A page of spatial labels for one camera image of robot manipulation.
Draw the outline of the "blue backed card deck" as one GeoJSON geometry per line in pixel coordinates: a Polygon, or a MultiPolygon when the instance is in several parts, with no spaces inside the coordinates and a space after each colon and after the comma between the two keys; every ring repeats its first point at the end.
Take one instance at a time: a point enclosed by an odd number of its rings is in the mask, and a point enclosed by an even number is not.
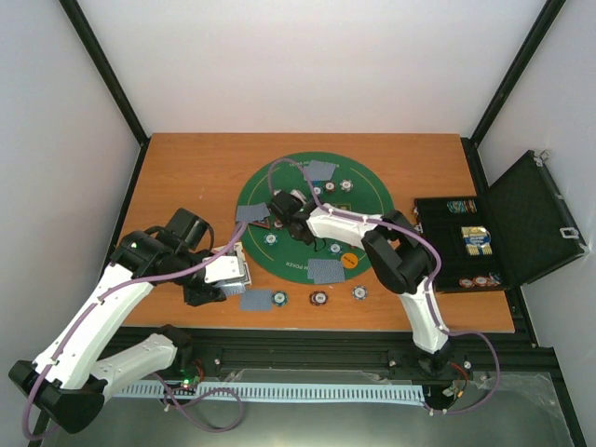
{"type": "Polygon", "coordinates": [[[233,296],[244,293],[250,285],[250,281],[221,281],[219,289],[225,296],[233,296]]]}

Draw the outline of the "blue burn card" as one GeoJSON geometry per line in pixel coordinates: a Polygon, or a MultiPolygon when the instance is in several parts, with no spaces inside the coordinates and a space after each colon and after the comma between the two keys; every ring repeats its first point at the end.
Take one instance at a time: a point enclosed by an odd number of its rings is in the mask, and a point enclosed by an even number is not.
{"type": "Polygon", "coordinates": [[[241,311],[269,311],[273,307],[270,290],[247,290],[240,295],[241,311]]]}

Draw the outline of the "green blue chip stack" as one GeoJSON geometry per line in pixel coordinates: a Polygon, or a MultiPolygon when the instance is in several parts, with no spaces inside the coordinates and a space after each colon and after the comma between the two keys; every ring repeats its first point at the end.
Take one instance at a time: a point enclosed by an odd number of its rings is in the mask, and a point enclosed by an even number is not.
{"type": "Polygon", "coordinates": [[[272,304],[277,307],[282,307],[288,303],[288,295],[284,291],[275,291],[272,294],[272,304]]]}

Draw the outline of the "orange black chip stack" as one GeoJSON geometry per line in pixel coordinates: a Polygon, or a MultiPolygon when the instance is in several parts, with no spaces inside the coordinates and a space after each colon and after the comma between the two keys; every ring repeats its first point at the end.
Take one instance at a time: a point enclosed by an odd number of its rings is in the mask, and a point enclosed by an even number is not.
{"type": "Polygon", "coordinates": [[[325,291],[313,291],[309,295],[309,302],[314,306],[325,305],[328,302],[328,295],[325,291]]]}

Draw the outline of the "purple white chip stack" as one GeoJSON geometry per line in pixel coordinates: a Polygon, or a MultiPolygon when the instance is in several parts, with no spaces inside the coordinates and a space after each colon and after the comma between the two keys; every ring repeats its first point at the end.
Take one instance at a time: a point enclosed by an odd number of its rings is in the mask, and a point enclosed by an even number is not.
{"type": "Polygon", "coordinates": [[[358,285],[353,288],[352,296],[358,301],[365,300],[368,296],[368,290],[366,287],[358,285]]]}

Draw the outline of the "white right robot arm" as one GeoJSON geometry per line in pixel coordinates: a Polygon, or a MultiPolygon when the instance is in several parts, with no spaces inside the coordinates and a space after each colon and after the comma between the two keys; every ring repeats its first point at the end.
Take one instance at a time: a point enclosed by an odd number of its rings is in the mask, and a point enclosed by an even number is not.
{"type": "Polygon", "coordinates": [[[334,239],[363,250],[378,281],[404,307],[413,333],[413,364],[427,377],[440,376],[453,350],[433,290],[439,255],[401,212],[362,214],[281,190],[268,208],[293,239],[306,245],[317,238],[334,239]]]}

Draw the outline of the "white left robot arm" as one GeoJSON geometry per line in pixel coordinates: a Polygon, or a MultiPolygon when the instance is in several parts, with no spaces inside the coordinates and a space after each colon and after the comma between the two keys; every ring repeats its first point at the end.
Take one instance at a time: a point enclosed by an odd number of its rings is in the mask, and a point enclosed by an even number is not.
{"type": "Polygon", "coordinates": [[[88,427],[115,393],[150,373],[168,369],[187,373],[195,366],[189,335],[164,325],[137,345],[100,357],[129,313],[156,286],[173,283],[192,306],[225,300],[218,283],[242,275],[243,258],[235,246],[247,225],[240,222],[218,251],[197,245],[213,228],[186,209],[178,209],[164,226],[124,236],[96,288],[61,334],[34,360],[19,360],[9,378],[26,396],[21,417],[23,436],[38,441],[53,429],[30,429],[33,407],[57,428],[77,433],[88,427]]]}

